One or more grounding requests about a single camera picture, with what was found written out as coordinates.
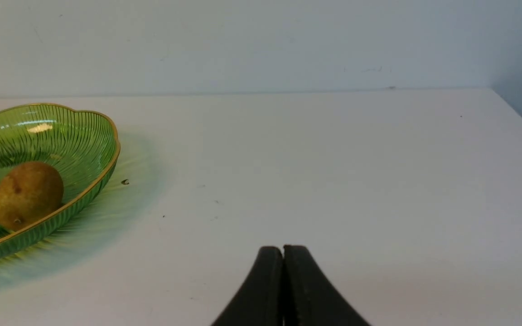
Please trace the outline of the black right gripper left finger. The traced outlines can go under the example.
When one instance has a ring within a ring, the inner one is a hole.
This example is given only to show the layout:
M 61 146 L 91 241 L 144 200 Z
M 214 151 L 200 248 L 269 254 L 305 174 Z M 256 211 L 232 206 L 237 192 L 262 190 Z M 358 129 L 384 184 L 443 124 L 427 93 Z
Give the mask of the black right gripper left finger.
M 281 326 L 283 256 L 275 246 L 259 249 L 248 276 L 214 326 Z

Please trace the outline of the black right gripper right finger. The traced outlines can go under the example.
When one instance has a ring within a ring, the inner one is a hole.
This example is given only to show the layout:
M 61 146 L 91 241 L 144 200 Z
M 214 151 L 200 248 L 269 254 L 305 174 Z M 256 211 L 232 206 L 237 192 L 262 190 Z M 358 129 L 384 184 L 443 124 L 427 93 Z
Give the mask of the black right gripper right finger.
M 284 246 L 285 326 L 368 326 L 328 280 L 306 246 Z

